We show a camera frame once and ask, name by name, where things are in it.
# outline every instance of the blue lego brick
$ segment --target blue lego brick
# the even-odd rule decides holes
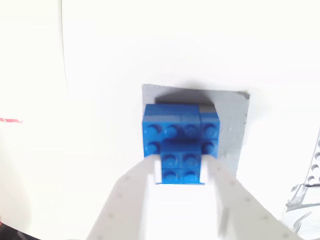
[[[199,140],[162,142],[162,183],[200,184],[201,153]]]
[[[201,155],[218,155],[213,105],[147,104],[142,129],[144,156],[161,156],[163,184],[200,184]]]
[[[201,184],[199,169],[162,169],[162,184]]]
[[[195,104],[147,104],[142,122],[144,156],[161,152],[167,139],[200,138],[199,107]]]
[[[216,112],[201,112],[201,138],[218,139],[220,131],[220,121]]]
[[[217,139],[201,139],[201,153],[218,157],[219,141]]]
[[[163,115],[198,115],[199,106],[197,104],[147,104],[144,116]]]

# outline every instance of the gray baseplate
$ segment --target gray baseplate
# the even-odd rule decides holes
[[[245,133],[250,95],[245,92],[182,89],[145,84],[142,86],[143,110],[146,104],[214,104],[220,120],[218,160],[236,175]]]
[[[320,131],[316,140],[310,168],[304,184],[308,187],[320,186]]]

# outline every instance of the blue 2x4 brick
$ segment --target blue 2x4 brick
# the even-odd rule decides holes
[[[199,184],[201,154],[217,157],[220,121],[213,105],[148,104],[144,156],[160,154],[163,184]]]

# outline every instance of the white surface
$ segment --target white surface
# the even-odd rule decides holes
[[[154,162],[154,177],[155,177],[155,183],[157,183],[157,184],[162,183],[161,158],[156,159]]]
[[[0,122],[3,222],[84,239],[132,156],[142,159],[142,83],[248,91],[238,179],[280,216],[319,129],[319,1],[63,1],[68,93],[93,103],[55,102],[65,95],[57,8],[1,3],[0,117],[25,120]]]
[[[201,158],[206,185],[155,184],[158,160],[146,157],[116,182],[88,240],[301,240],[211,155]]]
[[[0,221],[44,239],[61,235],[52,231],[64,181],[54,112],[67,96],[58,9],[56,0],[0,1],[0,118],[24,121],[0,122]]]
[[[149,196],[156,186],[158,161],[160,155],[147,156],[116,181],[88,240],[145,239]]]
[[[224,240],[301,240],[283,223],[272,216],[211,155],[202,155],[207,162],[208,184],[215,192],[217,235]]]
[[[208,183],[208,161],[201,161],[200,166],[200,183],[206,184]]]

